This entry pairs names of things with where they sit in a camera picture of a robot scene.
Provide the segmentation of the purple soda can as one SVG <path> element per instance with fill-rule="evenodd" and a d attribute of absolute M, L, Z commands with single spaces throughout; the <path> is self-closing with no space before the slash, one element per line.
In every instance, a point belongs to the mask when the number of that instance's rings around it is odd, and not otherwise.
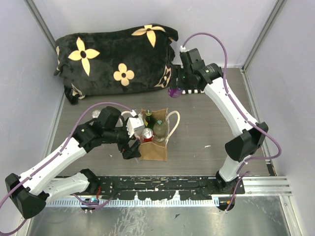
<path fill-rule="evenodd" d="M 168 94 L 171 98 L 179 98 L 182 95 L 182 90 L 180 88 L 169 88 Z"/>

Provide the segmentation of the red cola can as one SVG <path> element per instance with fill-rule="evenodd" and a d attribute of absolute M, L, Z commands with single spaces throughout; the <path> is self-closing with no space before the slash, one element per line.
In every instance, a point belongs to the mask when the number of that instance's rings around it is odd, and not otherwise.
<path fill-rule="evenodd" d="M 141 137 L 144 143 L 151 142 L 154 137 L 153 130 L 150 128 L 145 128 L 141 133 Z"/>

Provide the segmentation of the green glass bottle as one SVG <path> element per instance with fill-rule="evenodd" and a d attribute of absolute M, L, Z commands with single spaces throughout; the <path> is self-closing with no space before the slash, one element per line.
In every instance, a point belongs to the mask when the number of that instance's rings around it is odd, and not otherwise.
<path fill-rule="evenodd" d="M 153 130 L 155 123 L 156 123 L 156 119 L 153 116 L 152 110 L 147 109 L 145 111 L 145 118 L 144 118 L 145 127 Z"/>

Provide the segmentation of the clear glass bottle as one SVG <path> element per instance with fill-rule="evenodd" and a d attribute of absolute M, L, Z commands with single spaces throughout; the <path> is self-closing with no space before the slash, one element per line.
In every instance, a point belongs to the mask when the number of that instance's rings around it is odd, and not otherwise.
<path fill-rule="evenodd" d="M 165 124 L 165 122 L 162 120 L 158 120 L 154 124 L 153 133 L 155 142 L 163 142 L 167 137 L 167 125 Z"/>

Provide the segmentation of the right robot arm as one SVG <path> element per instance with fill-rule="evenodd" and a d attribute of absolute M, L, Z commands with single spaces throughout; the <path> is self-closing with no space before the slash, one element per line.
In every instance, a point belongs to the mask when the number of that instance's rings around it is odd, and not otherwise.
<path fill-rule="evenodd" d="M 223 78 L 223 70 L 215 63 L 205 64 L 196 48 L 182 48 L 180 58 L 182 65 L 176 68 L 169 95 L 176 98 L 188 89 L 204 92 L 222 113 L 234 136 L 224 146 L 227 157 L 215 179 L 217 191 L 226 194 L 236 183 L 241 165 L 261 147 L 268 125 L 259 123 L 247 112 Z"/>

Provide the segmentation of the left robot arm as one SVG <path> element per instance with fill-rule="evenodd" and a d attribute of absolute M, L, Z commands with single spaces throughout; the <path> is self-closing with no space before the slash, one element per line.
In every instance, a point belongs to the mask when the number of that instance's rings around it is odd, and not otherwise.
<path fill-rule="evenodd" d="M 38 215 L 47 203 L 75 193 L 92 195 L 100 188 L 99 178 L 90 170 L 52 180 L 67 166 L 102 144 L 117 144 L 123 159 L 138 158 L 143 119 L 135 112 L 129 118 L 107 106 L 97 117 L 77 125 L 65 141 L 37 165 L 20 175 L 5 179 L 8 197 L 25 219 Z"/>

